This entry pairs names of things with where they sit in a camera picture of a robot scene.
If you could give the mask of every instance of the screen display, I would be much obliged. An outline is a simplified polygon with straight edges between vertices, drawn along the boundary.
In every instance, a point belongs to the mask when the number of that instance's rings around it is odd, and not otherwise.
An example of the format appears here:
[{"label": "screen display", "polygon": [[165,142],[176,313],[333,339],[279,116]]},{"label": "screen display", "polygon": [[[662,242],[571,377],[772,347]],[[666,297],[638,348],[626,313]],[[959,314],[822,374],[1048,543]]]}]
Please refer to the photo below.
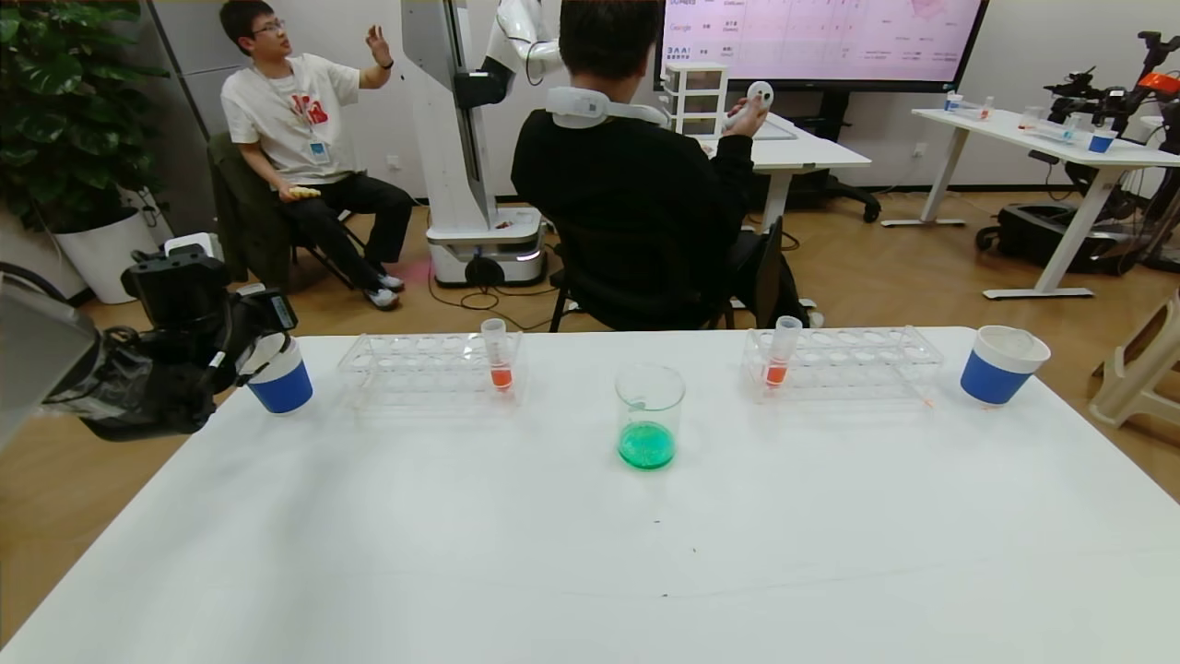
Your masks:
[{"label": "screen display", "polygon": [[729,78],[950,83],[985,0],[668,0],[663,63]]}]

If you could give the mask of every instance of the white t-shirt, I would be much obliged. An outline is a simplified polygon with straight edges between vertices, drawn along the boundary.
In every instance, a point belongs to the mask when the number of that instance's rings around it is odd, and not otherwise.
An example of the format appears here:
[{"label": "white t-shirt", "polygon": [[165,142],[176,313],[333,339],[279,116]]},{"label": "white t-shirt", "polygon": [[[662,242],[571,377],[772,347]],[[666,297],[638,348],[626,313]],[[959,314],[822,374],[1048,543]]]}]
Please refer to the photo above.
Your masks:
[{"label": "white t-shirt", "polygon": [[[360,170],[341,109],[360,97],[360,70],[306,53],[288,58],[294,75],[267,78],[254,67],[230,75],[222,107],[234,143],[260,143],[291,184],[329,184]],[[327,163],[312,157],[323,143]]]}]

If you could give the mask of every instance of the white controller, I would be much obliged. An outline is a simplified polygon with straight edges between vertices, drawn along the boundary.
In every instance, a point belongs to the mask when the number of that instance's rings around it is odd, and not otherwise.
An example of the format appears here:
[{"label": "white controller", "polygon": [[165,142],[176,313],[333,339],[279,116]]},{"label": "white controller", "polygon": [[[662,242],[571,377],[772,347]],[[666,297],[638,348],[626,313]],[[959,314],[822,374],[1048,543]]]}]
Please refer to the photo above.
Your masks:
[{"label": "white controller", "polygon": [[762,107],[769,109],[771,104],[774,103],[774,88],[771,87],[771,84],[765,80],[749,84],[749,88],[746,90],[746,105],[742,106],[736,113],[727,117],[721,124],[722,129],[725,131],[729,131],[735,124],[738,124],[739,119],[754,112],[754,110],[750,109],[750,104],[754,103],[754,99],[761,99]]}]

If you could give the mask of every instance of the green leaves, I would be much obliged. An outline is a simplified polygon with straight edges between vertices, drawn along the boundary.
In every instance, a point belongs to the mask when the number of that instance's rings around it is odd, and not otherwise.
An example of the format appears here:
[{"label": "green leaves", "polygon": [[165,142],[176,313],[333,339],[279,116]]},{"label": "green leaves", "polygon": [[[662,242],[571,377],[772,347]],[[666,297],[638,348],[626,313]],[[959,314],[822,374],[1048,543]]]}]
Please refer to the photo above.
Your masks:
[{"label": "green leaves", "polygon": [[131,113],[122,110],[114,101],[98,94],[86,97],[86,104],[81,107],[81,114],[86,119],[106,124],[123,124],[127,119],[132,119],[130,117]]},{"label": "green leaves", "polygon": [[119,149],[119,132],[111,129],[73,124],[66,130],[66,137],[74,147],[98,157],[113,155]]},{"label": "green leaves", "polygon": [[13,167],[20,167],[22,165],[32,163],[37,158],[37,147],[21,147],[5,145],[0,147],[0,162]]},{"label": "green leaves", "polygon": [[87,230],[118,217],[119,188],[162,188],[129,84],[169,72],[126,61],[137,32],[112,29],[139,19],[139,0],[0,0],[0,197],[27,228]]},{"label": "green leaves", "polygon": [[79,159],[70,164],[70,173],[94,189],[106,189],[114,184],[106,166],[98,160]]},{"label": "green leaves", "polygon": [[0,9],[0,44],[8,44],[20,29],[20,9]]},{"label": "green leaves", "polygon": [[158,67],[137,67],[117,63],[87,63],[86,73],[110,80],[139,80],[145,75],[168,78],[168,70]]},{"label": "green leaves", "polygon": [[30,112],[17,121],[17,131],[38,143],[53,143],[70,120],[61,113]]},{"label": "green leaves", "polygon": [[52,203],[66,190],[65,173],[50,177],[39,177],[28,182],[28,192],[37,198],[38,203]]},{"label": "green leaves", "polygon": [[48,60],[32,60],[22,55],[17,63],[17,80],[21,87],[38,94],[65,94],[81,83],[81,63],[68,53],[58,53]]}]

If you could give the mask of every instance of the man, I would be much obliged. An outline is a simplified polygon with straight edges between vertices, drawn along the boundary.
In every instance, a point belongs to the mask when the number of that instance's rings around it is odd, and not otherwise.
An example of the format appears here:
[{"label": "man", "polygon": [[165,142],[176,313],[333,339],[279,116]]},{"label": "man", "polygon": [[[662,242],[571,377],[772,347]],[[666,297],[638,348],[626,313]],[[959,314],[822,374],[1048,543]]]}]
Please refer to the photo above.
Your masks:
[{"label": "man", "polygon": [[[651,61],[660,9],[655,0],[563,0],[558,45],[570,84],[629,104]],[[558,231],[566,213],[620,230],[651,223],[641,210],[664,212],[676,224],[673,235],[689,258],[694,287],[714,301],[736,295],[753,307],[765,238],[742,232],[741,225],[748,209],[745,191],[753,172],[753,136],[768,111],[760,100],[754,104],[755,112],[725,132],[712,162],[695,139],[643,120],[611,118],[590,129],[563,129],[550,113],[533,111],[517,140],[512,183],[530,204],[557,221]],[[645,278],[640,261],[601,259],[596,271],[623,282],[629,271],[631,283]],[[806,323],[785,259],[781,265],[774,314]]]},{"label": "man", "polygon": [[[222,87],[230,137],[247,163],[276,191],[283,213],[363,289],[381,310],[398,305],[404,283],[386,272],[398,262],[413,198],[396,186],[360,172],[341,107],[355,104],[361,90],[389,80],[393,57],[381,27],[366,44],[376,63],[365,70],[306,53],[290,57],[283,21],[266,2],[230,0],[222,5],[225,34],[254,60]],[[314,188],[319,197],[300,197]],[[336,210],[375,213],[365,256],[356,251]]]}]

